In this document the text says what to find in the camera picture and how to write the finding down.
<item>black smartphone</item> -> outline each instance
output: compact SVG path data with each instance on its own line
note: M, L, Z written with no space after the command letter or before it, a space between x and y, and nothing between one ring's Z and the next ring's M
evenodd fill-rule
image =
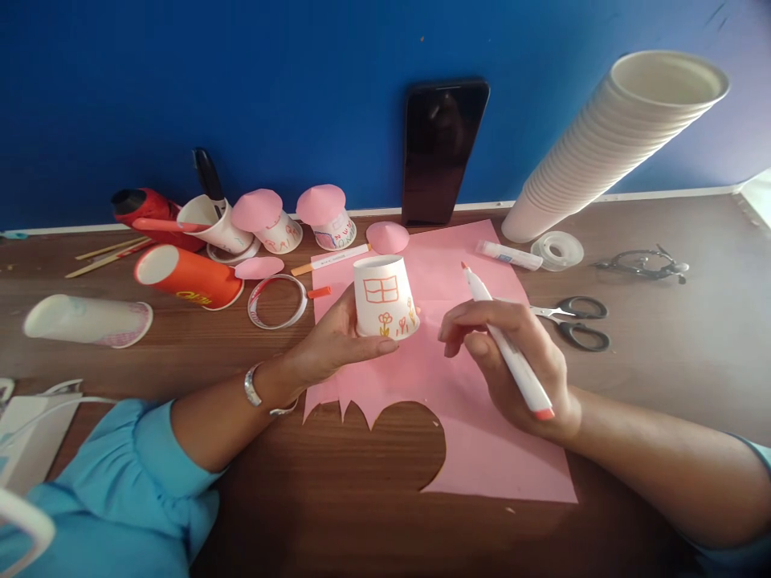
M484 79L419 84L407 93L402 224L450 222L490 85Z

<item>glue stick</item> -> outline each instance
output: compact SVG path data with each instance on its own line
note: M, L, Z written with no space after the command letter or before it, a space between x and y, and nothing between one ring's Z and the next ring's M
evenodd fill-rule
M476 246L476 252L487 257L496 258L499 261L511 263L512 265L519 265L530 271L535 271L544 262L544 259L538 255L525 253L524 251L489 241L479 241Z

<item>pink paper circle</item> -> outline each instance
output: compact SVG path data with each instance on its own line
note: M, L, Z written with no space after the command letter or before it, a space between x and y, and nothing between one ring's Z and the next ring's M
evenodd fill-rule
M267 279L284 268L284 261L278 257L252 257L235 266L239 279Z
M239 229L255 232L273 225L283 209L284 201L275 191L257 189L235 203L230 219Z
M316 185L297 199L297 216L310 226L327 225L345 208L345 193L335 185Z
M376 253L400 253L410 242L410 233L398 223L381 221L369 226L367 242Z

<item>scissors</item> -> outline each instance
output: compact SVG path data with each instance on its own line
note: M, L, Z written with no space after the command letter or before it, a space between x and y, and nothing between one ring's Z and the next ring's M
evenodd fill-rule
M585 309L576 309L574 304L589 303L596 311L587 311ZM604 352L610 348L610 337L607 333L603 333L597 329L593 329L584 325L583 323L576 323L573 321L565 321L555 317L555 315L569 315L574 319L605 319L608 316L608 308L600 301L593 299L592 297L575 296L563 299L557 304L556 309L547 309L545 307L533 307L530 306L530 311L539 315L551 319L560 329L560 333L573 345L586 351L591 352ZM576 337L576 333L584 333L586 335L594 336L599 339L599 345L591 345L580 341Z

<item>blue wall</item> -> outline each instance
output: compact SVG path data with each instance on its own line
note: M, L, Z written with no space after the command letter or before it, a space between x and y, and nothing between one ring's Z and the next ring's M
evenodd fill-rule
M514 198L617 57L671 48L728 97L616 191L727 185L771 166L771 7L761 0L285 0L0 4L0 228L112 221L117 189L199 194L204 146L231 200L290 210L332 182L398 206L406 86L492 93L461 202Z

